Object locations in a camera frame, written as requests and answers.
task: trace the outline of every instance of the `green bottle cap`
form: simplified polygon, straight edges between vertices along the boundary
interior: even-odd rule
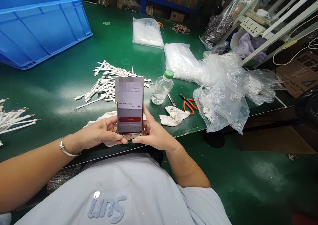
[[[166,79],[172,79],[173,78],[173,71],[172,70],[166,70],[165,71],[165,73],[164,73],[164,77],[166,78]]]

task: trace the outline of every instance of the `red button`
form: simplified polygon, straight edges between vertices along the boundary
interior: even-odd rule
[[[141,122],[141,117],[120,117],[120,122]]]

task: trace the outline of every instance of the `hand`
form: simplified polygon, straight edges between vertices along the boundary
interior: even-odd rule
[[[174,139],[150,114],[145,104],[143,105],[143,111],[147,120],[143,122],[145,131],[142,136],[137,136],[132,140],[134,143],[142,143],[151,145],[159,150],[173,151],[181,144]]]
[[[95,122],[74,134],[66,136],[63,145],[69,153],[78,154],[82,150],[92,148],[103,141],[114,141],[118,145],[127,144],[128,141],[122,135],[116,133],[116,122],[116,116]]]

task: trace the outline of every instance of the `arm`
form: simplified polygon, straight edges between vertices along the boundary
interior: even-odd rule
[[[145,105],[144,113],[147,117],[147,121],[144,122],[146,129],[144,135],[136,137],[132,142],[166,150],[173,176],[181,187],[211,187],[208,178],[197,163],[189,156],[183,146],[156,122]]]
[[[128,143],[115,133],[115,124],[115,116],[98,121],[66,136],[63,145],[69,153],[78,154],[105,140]],[[74,158],[62,152],[59,143],[60,139],[0,163],[0,214],[25,204]]]

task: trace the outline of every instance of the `green table surface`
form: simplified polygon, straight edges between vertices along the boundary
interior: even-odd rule
[[[23,115],[35,113],[35,118],[42,119],[36,125],[0,135],[0,140],[4,144],[0,147],[0,162],[74,133],[83,128],[88,121],[94,121],[105,112],[116,110],[113,102],[105,101],[74,110],[76,106],[85,103],[83,99],[75,101],[74,97],[88,92],[97,81],[97,77],[93,75],[93,70],[98,66],[97,61],[107,60],[110,64],[127,70],[134,66],[135,73],[144,75],[153,82],[163,75],[164,50],[132,43],[133,17],[146,16],[90,3],[84,3],[84,8],[94,34],[92,37],[26,71],[0,64],[0,98],[10,97],[4,104],[4,109],[29,107]],[[198,31],[192,29],[190,34],[182,35],[171,29],[171,22],[157,20],[164,25],[164,29],[161,30],[164,43],[190,44],[195,57],[203,57],[205,48],[199,40]],[[110,22],[110,25],[104,25],[104,22]],[[193,91],[198,87],[195,83],[175,79],[170,94],[177,107],[182,108],[183,102],[178,95],[179,92],[185,97],[193,98]],[[166,98],[161,106],[155,107],[150,99],[153,89],[154,86],[145,88],[144,102],[159,122],[159,114],[168,115],[164,107],[171,103]],[[282,107],[278,101],[260,107],[251,102],[249,105],[250,115]],[[165,129],[174,137],[178,137],[204,130],[206,125],[196,111],[180,125]],[[142,145],[132,142],[110,148],[99,145],[93,150],[84,151],[71,164],[84,163],[140,146]]]

